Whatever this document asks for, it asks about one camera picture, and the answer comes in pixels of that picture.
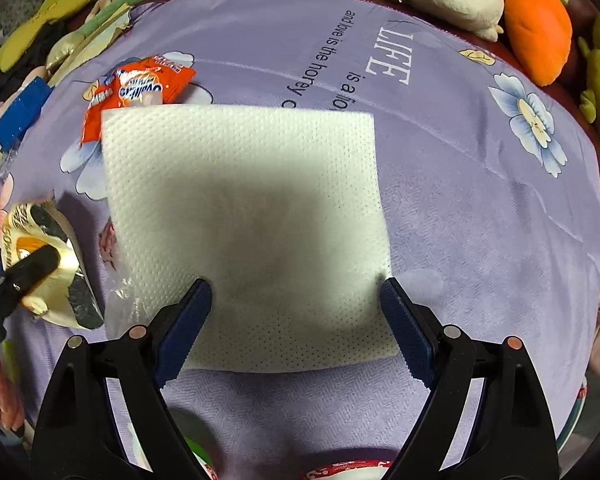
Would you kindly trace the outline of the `gold foil snack bag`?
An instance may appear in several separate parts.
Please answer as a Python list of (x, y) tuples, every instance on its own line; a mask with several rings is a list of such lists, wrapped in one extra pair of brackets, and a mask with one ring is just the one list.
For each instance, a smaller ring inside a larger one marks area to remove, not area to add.
[(104, 325), (76, 234), (55, 203), (18, 203), (2, 227), (4, 269), (25, 274), (21, 304), (59, 326), (96, 330)]

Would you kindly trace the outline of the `white red oval cup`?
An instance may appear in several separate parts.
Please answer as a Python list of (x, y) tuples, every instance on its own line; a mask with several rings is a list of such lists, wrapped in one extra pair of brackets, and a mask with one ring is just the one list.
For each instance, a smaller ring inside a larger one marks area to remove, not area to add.
[(314, 468), (304, 480), (380, 480), (391, 466), (390, 460), (348, 460)]

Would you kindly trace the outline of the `green candy wrapper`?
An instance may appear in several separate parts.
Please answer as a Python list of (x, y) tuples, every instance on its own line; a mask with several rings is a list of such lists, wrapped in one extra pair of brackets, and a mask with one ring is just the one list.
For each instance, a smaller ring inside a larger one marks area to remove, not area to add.
[(201, 445), (194, 442), (192, 439), (189, 439), (188, 437), (185, 437), (185, 442), (187, 443), (190, 452), (193, 453), (193, 456), (195, 456), (196, 460), (198, 460), (198, 463), (200, 463), (200, 466), (204, 468), (204, 471), (206, 472), (207, 476), (211, 480), (218, 480), (219, 477), (213, 468), (212, 460), (210, 458), (210, 455), (206, 452), (206, 450)]

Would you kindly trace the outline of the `purple floral tablecloth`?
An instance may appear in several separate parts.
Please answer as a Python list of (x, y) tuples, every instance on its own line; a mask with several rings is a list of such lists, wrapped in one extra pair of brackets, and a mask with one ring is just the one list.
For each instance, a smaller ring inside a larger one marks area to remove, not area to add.
[[(360, 112), (374, 118), (391, 272), (469, 336), (520, 337), (562, 429), (590, 356), (600, 294), (600, 170), (581, 126), (502, 61), (419, 18), (362, 0), (171, 0), (52, 92), (0, 168), (0, 222), (53, 198), (97, 301), (91, 340), (128, 319), (112, 293), (128, 270), (108, 206), (102, 138), (81, 144), (95, 88), (164, 55), (196, 75), (171, 104)], [(427, 391), (399, 351), (292, 373), (185, 365), (164, 388), (182, 430), (224, 479), (294, 479), (340, 460), (391, 460)]]

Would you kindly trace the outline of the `orange snack wrapper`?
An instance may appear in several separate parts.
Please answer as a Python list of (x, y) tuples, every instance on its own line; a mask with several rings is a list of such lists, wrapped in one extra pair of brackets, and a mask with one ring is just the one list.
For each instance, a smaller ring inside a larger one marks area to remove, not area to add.
[(171, 104), (193, 80), (196, 70), (164, 55), (139, 58), (115, 68), (88, 100), (80, 143), (102, 138), (102, 112), (142, 104), (150, 94), (161, 104)]

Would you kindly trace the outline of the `white paper napkin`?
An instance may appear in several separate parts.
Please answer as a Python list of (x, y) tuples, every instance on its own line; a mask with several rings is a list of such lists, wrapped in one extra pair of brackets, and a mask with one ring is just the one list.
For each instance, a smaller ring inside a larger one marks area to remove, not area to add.
[(292, 373), (398, 351), (374, 118), (238, 105), (107, 110), (114, 232), (147, 313), (196, 278), (211, 312), (186, 364)]

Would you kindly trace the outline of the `yellow plush toy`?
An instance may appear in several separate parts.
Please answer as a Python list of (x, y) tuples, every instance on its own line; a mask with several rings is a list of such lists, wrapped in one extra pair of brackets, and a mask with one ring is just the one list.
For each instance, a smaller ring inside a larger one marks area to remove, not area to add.
[(92, 0), (45, 0), (29, 21), (20, 25), (0, 47), (0, 72), (7, 73), (33, 44), (44, 25), (70, 18)]

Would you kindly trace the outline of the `orange carrot plush toy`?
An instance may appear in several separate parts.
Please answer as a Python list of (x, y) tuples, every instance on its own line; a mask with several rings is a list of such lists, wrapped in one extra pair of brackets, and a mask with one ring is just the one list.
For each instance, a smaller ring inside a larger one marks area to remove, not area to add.
[(539, 87), (552, 84), (568, 61), (569, 0), (504, 0), (505, 32), (513, 54)]

